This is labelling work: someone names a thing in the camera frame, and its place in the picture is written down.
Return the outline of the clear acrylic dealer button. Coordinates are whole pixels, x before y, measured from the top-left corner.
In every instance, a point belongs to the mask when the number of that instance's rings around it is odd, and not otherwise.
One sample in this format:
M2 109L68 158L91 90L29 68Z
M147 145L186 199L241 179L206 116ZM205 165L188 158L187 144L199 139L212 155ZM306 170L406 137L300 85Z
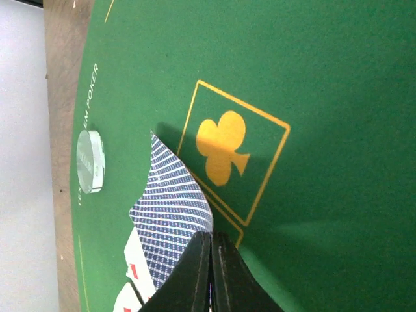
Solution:
M85 194L99 192L105 177L105 154L100 134L82 130L76 148L77 177Z

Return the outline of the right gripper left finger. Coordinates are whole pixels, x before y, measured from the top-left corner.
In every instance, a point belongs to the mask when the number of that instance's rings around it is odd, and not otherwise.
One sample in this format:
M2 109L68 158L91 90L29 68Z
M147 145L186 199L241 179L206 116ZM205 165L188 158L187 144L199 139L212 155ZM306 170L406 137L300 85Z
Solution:
M210 260L211 235L196 232L164 285L140 310L208 311Z

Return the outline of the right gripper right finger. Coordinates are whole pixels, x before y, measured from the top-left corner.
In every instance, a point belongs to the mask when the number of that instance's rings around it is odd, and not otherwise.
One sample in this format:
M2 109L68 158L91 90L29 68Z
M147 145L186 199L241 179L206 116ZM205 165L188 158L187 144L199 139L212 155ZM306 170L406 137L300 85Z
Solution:
M258 284L229 237L215 232L211 241L213 311L266 311L282 308Z

